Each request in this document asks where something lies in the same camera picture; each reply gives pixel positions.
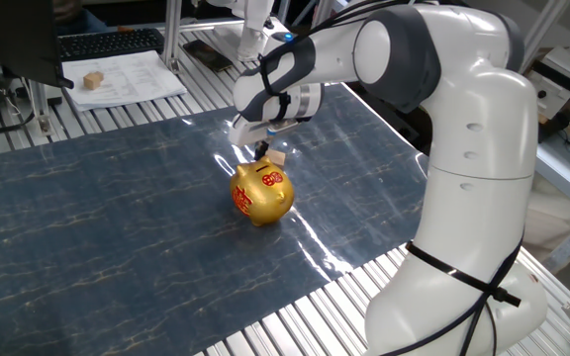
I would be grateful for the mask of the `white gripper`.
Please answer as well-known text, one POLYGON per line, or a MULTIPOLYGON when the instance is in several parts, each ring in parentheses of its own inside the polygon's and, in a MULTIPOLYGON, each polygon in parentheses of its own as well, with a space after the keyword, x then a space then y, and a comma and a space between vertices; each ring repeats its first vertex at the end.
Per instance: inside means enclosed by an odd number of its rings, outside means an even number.
POLYGON ((293 131, 300 125, 296 120, 284 120, 271 123, 250 122, 241 115, 233 118, 229 132, 229 140, 236 146, 254 145, 254 159, 265 156, 269 143, 279 135, 293 131))

